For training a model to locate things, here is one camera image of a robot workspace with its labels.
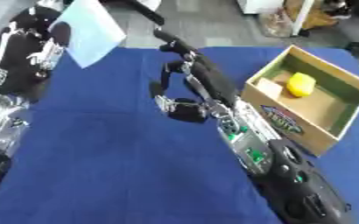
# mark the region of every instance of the floor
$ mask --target floor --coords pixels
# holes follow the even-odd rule
[[[37,0],[0,0],[0,29],[13,15],[35,2]],[[149,20],[117,5],[109,4],[107,9],[128,34],[123,46],[157,47],[161,44],[151,35],[154,25]],[[359,36],[359,19],[354,18],[334,27],[312,31],[309,38],[267,38],[260,30],[257,18],[243,15],[236,0],[163,0],[158,12],[166,18],[166,30],[195,47],[290,44],[344,47]]]

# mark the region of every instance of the robotic hand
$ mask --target robotic hand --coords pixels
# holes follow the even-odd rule
[[[307,161],[293,143],[283,139],[247,102],[216,66],[196,49],[173,35],[155,30],[166,42],[162,52],[182,58],[164,65],[160,82],[150,84],[151,97],[169,117],[204,123],[217,119],[222,139],[236,154],[270,208],[288,224],[353,223],[346,204],[334,188]],[[169,99],[172,73],[184,74],[184,83],[200,101]]]
[[[0,182],[29,126],[30,104],[41,97],[70,39],[70,26],[48,28],[61,14],[59,0],[41,0],[16,15],[0,34]]]

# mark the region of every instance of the white paper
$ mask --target white paper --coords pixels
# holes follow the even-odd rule
[[[75,0],[52,24],[67,22],[67,51],[81,68],[89,67],[118,46],[126,35],[98,0]]]
[[[150,8],[152,11],[156,11],[160,5],[161,0],[138,0],[143,5]]]

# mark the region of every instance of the open box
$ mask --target open box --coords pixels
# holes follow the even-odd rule
[[[297,72],[316,79],[309,96],[297,98],[286,90]],[[277,100],[257,88],[261,78],[284,87]],[[320,156],[343,138],[359,113],[359,77],[292,45],[246,81],[242,98],[272,126]]]

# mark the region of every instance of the yellow object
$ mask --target yellow object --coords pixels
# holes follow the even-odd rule
[[[287,82],[287,89],[297,97],[310,95],[314,91],[316,80],[304,73],[295,73]]]

